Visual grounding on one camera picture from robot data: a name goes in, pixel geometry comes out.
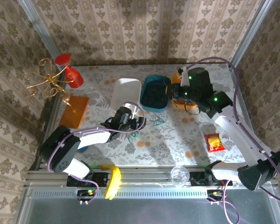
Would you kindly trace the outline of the white plastic bin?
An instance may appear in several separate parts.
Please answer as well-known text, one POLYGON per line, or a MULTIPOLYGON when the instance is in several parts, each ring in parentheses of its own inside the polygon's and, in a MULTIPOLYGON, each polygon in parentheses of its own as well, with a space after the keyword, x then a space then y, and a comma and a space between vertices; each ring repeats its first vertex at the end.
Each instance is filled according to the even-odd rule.
POLYGON ((113 88, 110 107, 113 110, 119 109, 125 102, 132 102, 139 104, 142 83, 134 78, 120 78, 118 79, 113 88))

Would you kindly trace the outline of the teal plastic bin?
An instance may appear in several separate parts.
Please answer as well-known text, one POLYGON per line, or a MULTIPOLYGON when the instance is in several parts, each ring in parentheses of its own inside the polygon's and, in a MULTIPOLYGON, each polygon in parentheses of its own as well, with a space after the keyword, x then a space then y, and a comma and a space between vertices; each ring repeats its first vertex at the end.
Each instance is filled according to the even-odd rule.
POLYGON ((149 112, 161 113, 168 106, 166 87, 171 80, 165 76, 149 75, 146 77, 140 95, 142 108, 149 112))

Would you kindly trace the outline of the orange plastic bin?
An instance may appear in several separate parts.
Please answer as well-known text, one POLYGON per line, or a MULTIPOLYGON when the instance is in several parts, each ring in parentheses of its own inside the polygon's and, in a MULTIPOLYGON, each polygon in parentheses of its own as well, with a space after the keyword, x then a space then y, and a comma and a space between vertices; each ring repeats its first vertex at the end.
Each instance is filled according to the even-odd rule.
MULTIPOLYGON (((179 73, 175 73, 175 74, 172 75, 171 82, 173 84, 180 84, 181 83, 181 78, 180 78, 179 73)), ((192 114, 192 115, 198 115, 200 113, 197 104, 187 103, 184 100, 173 100, 172 101, 172 106, 175 109, 185 110, 187 113, 192 114)))

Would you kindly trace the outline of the orange wooden block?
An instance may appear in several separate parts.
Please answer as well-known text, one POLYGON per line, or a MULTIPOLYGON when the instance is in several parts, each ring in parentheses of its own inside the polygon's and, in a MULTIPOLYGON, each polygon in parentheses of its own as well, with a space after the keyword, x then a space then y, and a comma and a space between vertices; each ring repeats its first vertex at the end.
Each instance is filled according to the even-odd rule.
POLYGON ((65 100, 66 107, 59 125, 79 129, 90 99, 82 96, 70 96, 65 100))

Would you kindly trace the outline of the yellow banana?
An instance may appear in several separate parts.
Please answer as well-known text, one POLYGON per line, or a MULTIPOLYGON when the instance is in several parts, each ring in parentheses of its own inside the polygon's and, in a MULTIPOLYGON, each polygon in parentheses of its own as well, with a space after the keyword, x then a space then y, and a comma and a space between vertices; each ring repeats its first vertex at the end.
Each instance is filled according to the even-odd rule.
POLYGON ((111 171, 111 180, 109 181, 106 187, 104 196, 105 199, 112 200, 116 196, 119 187, 121 185, 121 171, 118 167, 111 164, 102 164, 100 165, 100 169, 101 170, 109 169, 111 171))

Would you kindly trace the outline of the red snack packet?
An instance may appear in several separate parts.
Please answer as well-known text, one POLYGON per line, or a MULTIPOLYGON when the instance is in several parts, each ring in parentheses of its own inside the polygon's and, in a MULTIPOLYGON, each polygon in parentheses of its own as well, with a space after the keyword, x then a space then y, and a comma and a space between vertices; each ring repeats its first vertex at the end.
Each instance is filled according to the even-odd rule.
POLYGON ((223 146, 218 133, 206 134, 204 135, 204 138, 209 153, 225 150, 225 147, 223 146))

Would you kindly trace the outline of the red plastic goblet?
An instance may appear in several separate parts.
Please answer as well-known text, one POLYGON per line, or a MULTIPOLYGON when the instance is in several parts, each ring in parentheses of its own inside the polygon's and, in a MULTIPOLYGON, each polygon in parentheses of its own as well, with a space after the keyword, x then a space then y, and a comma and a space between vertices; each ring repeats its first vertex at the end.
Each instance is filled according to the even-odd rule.
POLYGON ((83 85, 84 79, 80 72, 70 66, 71 56, 68 53, 60 54, 55 58, 57 65, 64 66, 64 76, 66 82, 71 88, 79 88, 83 85))

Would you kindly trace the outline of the clear plastic cup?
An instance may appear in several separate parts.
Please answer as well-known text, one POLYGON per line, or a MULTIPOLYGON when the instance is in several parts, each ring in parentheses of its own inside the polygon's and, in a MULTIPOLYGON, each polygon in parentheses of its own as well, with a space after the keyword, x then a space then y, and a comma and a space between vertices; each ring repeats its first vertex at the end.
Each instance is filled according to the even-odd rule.
POLYGON ((189 181, 189 171, 183 166, 175 166, 172 168, 171 182, 175 187, 183 187, 189 181))

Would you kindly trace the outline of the grey metal tray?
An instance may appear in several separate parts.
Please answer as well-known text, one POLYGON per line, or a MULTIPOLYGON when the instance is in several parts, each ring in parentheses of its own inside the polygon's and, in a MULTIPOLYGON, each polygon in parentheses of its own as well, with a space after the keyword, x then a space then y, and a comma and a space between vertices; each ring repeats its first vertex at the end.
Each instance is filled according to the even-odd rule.
POLYGON ((229 189, 226 202, 97 197, 81 205, 72 190, 31 190, 14 224, 280 224, 280 205, 261 190, 229 189))

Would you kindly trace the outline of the aluminium frame rail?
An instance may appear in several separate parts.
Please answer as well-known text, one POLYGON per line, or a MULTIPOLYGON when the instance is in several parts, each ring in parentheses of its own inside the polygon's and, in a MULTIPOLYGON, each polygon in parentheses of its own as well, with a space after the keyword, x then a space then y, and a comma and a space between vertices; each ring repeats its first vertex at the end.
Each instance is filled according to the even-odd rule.
MULTIPOLYGON (((172 167, 120 167, 121 171, 121 188, 136 188, 138 186, 144 188, 170 188, 171 182, 171 170, 172 167)), ((198 167, 186 167, 190 172, 205 172, 204 168, 198 167)), ((107 172, 108 181, 111 179, 111 171, 101 170, 99 168, 92 168, 92 172, 107 172)), ((68 175, 65 172, 50 173, 42 164, 41 168, 37 171, 28 171, 24 186, 55 186, 65 187, 67 184, 68 175)), ((186 187, 198 187, 192 186, 190 180, 185 184, 186 187)))

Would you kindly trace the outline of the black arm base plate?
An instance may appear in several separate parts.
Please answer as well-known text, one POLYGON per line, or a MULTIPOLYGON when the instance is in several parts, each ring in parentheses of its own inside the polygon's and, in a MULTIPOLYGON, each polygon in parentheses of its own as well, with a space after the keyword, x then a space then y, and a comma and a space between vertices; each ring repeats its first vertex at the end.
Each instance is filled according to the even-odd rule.
MULTIPOLYGON (((106 187, 108 181, 108 173, 107 172, 90 172, 86 177, 86 180, 91 180, 96 182, 99 187, 106 187)), ((67 179, 67 187, 94 187, 94 184, 89 182, 78 181, 73 177, 69 176, 67 179)))
POLYGON ((210 186, 210 176, 205 172, 190 172, 190 183, 192 186, 210 186))

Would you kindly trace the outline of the aluminium frame post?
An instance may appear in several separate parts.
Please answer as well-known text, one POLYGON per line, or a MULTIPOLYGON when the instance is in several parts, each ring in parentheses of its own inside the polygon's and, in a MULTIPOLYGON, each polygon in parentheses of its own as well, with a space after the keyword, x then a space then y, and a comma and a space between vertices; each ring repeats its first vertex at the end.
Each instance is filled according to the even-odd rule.
POLYGON ((260 0, 254 16, 252 17, 246 31, 244 32, 243 38, 237 46, 236 51, 231 59, 231 63, 235 67, 239 64, 253 37, 256 35, 273 2, 274 0, 260 0))
POLYGON ((46 28, 40 14, 37 12, 35 6, 33 5, 32 0, 18 0, 18 2, 22 6, 29 20, 32 22, 34 29, 38 33, 52 59, 55 59, 58 55, 61 54, 61 52, 50 36, 49 31, 46 28))

